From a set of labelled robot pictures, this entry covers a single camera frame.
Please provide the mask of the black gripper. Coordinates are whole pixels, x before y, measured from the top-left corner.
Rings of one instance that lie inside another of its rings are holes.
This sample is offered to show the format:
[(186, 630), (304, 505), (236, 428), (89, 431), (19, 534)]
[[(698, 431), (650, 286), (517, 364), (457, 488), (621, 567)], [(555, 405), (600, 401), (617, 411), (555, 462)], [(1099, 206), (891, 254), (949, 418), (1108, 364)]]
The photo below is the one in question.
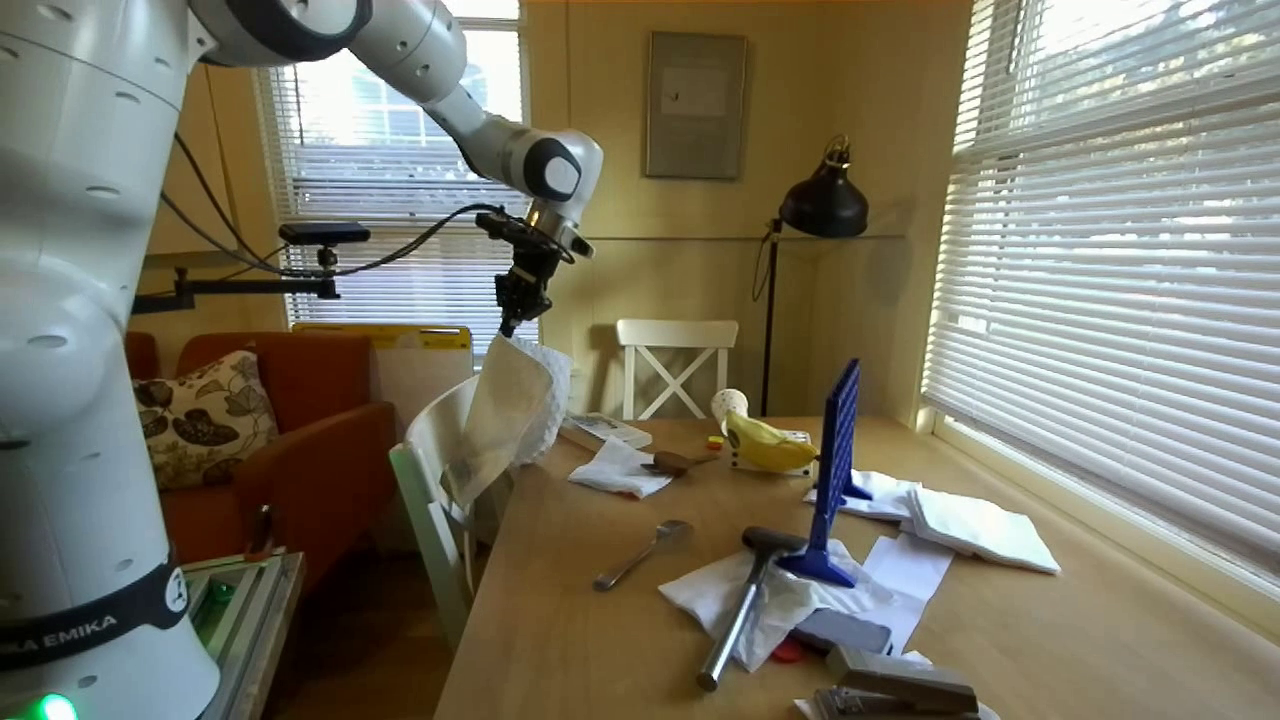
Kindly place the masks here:
[(553, 309), (550, 280), (555, 278), (555, 269), (578, 263), (592, 254), (592, 245), (578, 233), (555, 239), (553, 233), (534, 227), (530, 220), (508, 215), (504, 207), (482, 207), (476, 227), (488, 239), (514, 245), (514, 269), (495, 280), (501, 336), (508, 341), (522, 332), (525, 319), (538, 319)]

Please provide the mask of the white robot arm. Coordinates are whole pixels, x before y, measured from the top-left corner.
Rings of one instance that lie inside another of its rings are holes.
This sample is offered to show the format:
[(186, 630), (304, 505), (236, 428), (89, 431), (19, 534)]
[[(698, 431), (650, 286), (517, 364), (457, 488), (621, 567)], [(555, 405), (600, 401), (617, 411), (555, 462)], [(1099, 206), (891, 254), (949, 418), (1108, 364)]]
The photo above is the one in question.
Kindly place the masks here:
[(0, 720), (197, 720), (222, 667), (189, 621), (124, 324), (189, 75), (355, 58), (466, 164), (534, 200), (495, 233), (508, 324), (583, 254), (605, 174), (466, 90), (443, 0), (0, 0)]

